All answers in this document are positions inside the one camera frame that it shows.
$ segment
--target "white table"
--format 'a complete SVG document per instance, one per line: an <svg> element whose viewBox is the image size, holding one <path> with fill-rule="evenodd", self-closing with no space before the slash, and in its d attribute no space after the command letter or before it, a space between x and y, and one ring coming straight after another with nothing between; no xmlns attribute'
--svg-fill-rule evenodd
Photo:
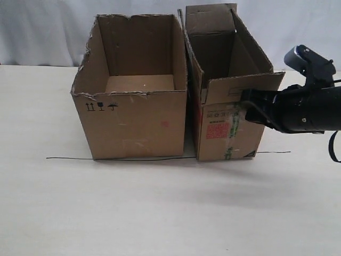
<svg viewBox="0 0 341 256"><path fill-rule="evenodd" d="M330 133L266 129L260 151L292 153L250 161L46 159L91 157L76 71L0 66L1 256L341 255ZM282 86L303 81L287 72Z"/></svg>

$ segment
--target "open cardboard box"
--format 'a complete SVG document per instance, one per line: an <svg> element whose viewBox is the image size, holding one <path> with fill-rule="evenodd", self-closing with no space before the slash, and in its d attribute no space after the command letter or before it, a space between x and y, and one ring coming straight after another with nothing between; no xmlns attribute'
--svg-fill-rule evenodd
<svg viewBox="0 0 341 256"><path fill-rule="evenodd" d="M238 17L237 4L186 7L182 20L189 56L193 134L200 161L251 158L264 126L245 121L247 88L277 90L284 76Z"/></svg>
<svg viewBox="0 0 341 256"><path fill-rule="evenodd" d="M97 15L71 89L94 159L183 154L185 44L174 15Z"/></svg>

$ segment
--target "red mark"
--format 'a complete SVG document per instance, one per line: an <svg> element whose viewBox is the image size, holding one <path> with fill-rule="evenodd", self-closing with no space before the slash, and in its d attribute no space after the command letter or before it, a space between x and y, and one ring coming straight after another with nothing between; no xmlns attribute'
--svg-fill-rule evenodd
<svg viewBox="0 0 341 256"><path fill-rule="evenodd" d="M206 139L227 138L229 134L230 124L210 124L207 126Z"/></svg>
<svg viewBox="0 0 341 256"><path fill-rule="evenodd" d="M168 128L169 127L169 121L162 121L161 122L161 126L165 127L165 128Z"/></svg>

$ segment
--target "white curtain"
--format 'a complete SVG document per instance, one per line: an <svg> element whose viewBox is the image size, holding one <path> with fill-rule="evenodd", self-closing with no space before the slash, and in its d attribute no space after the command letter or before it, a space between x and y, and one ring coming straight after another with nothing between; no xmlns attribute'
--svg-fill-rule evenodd
<svg viewBox="0 0 341 256"><path fill-rule="evenodd" d="M76 66L96 14L174 13L220 0L0 0L0 62ZM340 0L238 0L238 13L276 69L305 44L341 70Z"/></svg>

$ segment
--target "cardboard box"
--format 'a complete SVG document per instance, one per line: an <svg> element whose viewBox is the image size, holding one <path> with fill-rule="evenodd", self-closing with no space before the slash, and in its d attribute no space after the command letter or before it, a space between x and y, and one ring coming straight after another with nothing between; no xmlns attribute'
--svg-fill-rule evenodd
<svg viewBox="0 0 341 256"><path fill-rule="evenodd" d="M277 90L284 73L272 64L238 17L236 4L186 7L193 134L200 161L254 157L264 126L245 121L247 88Z"/></svg>
<svg viewBox="0 0 341 256"><path fill-rule="evenodd" d="M185 44L174 15L98 15L71 89L94 159L183 154Z"/></svg>

